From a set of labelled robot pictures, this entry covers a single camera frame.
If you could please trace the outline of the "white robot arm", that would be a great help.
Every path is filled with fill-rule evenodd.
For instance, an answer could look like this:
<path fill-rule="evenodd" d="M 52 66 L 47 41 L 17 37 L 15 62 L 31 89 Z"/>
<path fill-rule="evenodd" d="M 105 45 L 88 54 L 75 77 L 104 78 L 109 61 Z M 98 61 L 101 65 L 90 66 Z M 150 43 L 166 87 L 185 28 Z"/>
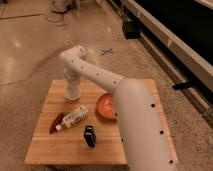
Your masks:
<path fill-rule="evenodd" d="M 85 57 L 80 45 L 60 53 L 68 83 L 83 76 L 113 95 L 129 171 L 177 171 L 160 113 L 145 83 L 90 64 Z"/>

